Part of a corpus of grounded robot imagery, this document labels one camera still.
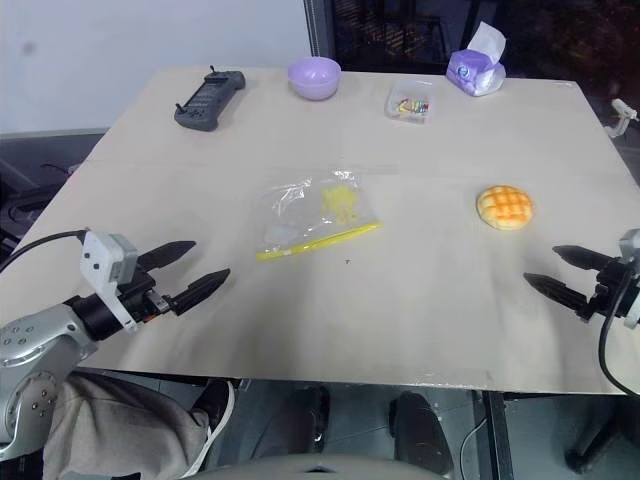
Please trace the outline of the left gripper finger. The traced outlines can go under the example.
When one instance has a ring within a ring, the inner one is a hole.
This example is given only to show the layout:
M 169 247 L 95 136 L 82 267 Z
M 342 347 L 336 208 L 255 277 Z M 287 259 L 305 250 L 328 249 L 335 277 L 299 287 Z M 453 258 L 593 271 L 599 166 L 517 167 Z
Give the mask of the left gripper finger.
M 209 273 L 192 282 L 187 289 L 171 298 L 171 310 L 180 316 L 211 297 L 227 280 L 229 268 Z
M 178 261 L 195 245 L 190 240 L 168 242 L 139 256 L 137 264 L 147 272 L 161 269 Z

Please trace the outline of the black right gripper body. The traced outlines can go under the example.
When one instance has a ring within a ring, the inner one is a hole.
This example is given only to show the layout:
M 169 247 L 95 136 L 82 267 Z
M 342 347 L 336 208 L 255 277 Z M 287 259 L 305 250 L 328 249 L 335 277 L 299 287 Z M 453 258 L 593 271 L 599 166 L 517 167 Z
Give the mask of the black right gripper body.
M 615 316 L 624 318 L 632 304 L 632 283 L 627 287 L 623 286 L 625 276 L 632 275 L 631 266 L 621 262 L 620 257 L 600 256 L 588 270 L 597 271 L 596 287 L 586 305 L 578 310 L 578 316 L 585 321 L 589 321 L 595 313 L 606 316 L 617 296 L 621 294 Z

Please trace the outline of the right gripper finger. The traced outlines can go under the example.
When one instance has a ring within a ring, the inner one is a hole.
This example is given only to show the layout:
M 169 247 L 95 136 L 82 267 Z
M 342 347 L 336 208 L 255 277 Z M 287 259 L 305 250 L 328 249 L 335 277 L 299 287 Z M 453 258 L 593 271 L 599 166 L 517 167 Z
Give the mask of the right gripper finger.
M 524 279 L 536 291 L 580 315 L 588 305 L 587 297 L 564 283 L 542 274 L 524 273 Z
M 608 256 L 577 245 L 554 246 L 552 251 L 566 263 L 583 270 L 602 270 Z

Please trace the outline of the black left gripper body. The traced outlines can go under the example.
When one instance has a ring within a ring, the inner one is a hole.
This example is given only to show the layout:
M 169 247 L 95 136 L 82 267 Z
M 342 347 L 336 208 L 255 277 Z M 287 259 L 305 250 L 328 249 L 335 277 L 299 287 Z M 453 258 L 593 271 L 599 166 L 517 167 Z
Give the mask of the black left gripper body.
M 160 295 L 155 279 L 141 267 L 137 267 L 128 283 L 119 284 L 118 299 L 135 323 L 146 323 L 151 319 L 175 312 L 175 302 L 168 295 Z

